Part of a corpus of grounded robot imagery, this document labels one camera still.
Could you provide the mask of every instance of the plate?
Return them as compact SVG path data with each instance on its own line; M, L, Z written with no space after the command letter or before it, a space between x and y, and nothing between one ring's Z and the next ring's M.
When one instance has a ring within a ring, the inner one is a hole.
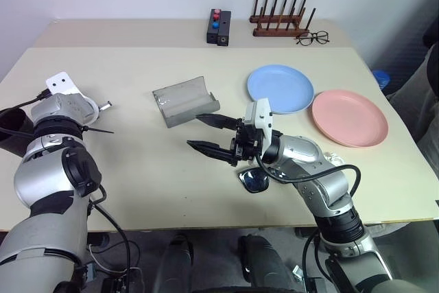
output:
M253 101L268 97L273 113L287 114L307 108L314 88L307 76L286 65L266 65L254 70L247 79Z
M389 126L379 108L363 95L344 90L319 94L312 106L314 121L330 139L348 147L380 144Z

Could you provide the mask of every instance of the floor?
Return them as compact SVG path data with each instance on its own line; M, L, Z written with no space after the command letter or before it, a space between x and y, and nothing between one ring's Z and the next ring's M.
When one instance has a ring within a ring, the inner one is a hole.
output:
M143 270L145 292L151 292L154 277L161 255L176 233L182 231L129 232L128 238L141 247L139 267ZM237 239L249 233L265 237L278 251L287 269L292 270L301 263L302 248L305 240L296 237L293 228L267 229L215 229L183 231L194 245L194 263L192 275L193 290L221 287L227 285L247 286L241 275L237 256ZM119 242L120 236L110 234L110 243ZM396 278L402 278L420 287L428 293L439 292L439 235L433 222L414 222L384 237L376 239L383 257ZM313 259L313 246L308 255L308 273L312 277L321 277ZM326 253L320 252L320 259ZM97 255L105 266L112 269L124 269L126 260L123 245ZM85 293L101 292L100 287L105 274L89 283ZM131 292L142 292L139 278L134 278ZM336 293L335 288L326 282L327 292ZM296 290L303 291L296 283Z

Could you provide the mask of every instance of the black cup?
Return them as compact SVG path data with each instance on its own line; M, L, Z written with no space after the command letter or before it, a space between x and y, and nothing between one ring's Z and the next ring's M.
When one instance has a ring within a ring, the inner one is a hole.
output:
M18 130L19 132L34 133L34 123L21 109L14 109L8 111L5 115L0 117L0 127L7 130ZM0 148L7 150L19 157L23 157L26 154L26 149L33 138L18 137L16 135L10 135L0 132Z

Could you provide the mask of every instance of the beige tabletop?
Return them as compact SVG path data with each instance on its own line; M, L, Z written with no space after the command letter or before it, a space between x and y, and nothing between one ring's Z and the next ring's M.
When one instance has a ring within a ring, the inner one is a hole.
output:
M63 24L50 26L0 83L1 108L32 99L45 88L45 79L60 71L66 71L97 103L110 100L114 106L93 126L115 134L84 135L108 192L104 207L123 228L314 225L291 185L271 182L267 191L249 194L236 177L238 169L248 166L246 163L234 168L186 144L188 139L205 140L228 148L233 131L214 129L196 120L168 129L152 95L155 89L203 75L208 91L221 104L218 113L242 117L250 101L246 92L249 73L273 63L302 71L316 94L329 89L354 91L371 99L386 116L386 140L363 149L344 147L326 138L314 125L309 109L274 116L274 129L309 137L324 152L335 152L361 169L354 203L365 223L439 218L435 174L364 62L332 24L316 22L329 31L328 47L297 47L289 38L278 40L280 46L275 45L278 38L267 39L269 45L261 47L264 38L247 37L252 26L245 22L232 22L235 28L231 30L230 47L204 44L204 21L187 23L191 28L186 32L174 27L179 24L176 21L69 21L65 29ZM152 40L160 39L158 31L164 26L174 27L167 31L175 32L175 38L163 37L168 38L167 44ZM199 29L196 37L195 26ZM151 31L150 39L146 28ZM234 29L241 32L234 35ZM132 45L125 35L133 36ZM183 38L189 44L184 46ZM174 45L172 40L179 41ZM19 157L0 152L3 230L29 214L13 187L19 162ZM351 185L353 173L346 171L346 175ZM91 215L88 227L112 229L99 214Z

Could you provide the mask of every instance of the blue plate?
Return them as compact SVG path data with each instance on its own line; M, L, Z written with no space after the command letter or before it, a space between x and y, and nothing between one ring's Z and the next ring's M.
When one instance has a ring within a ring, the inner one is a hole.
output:
M313 101L314 88L300 71L286 65L266 65L254 70L247 79L253 101L268 97L273 113L295 113Z

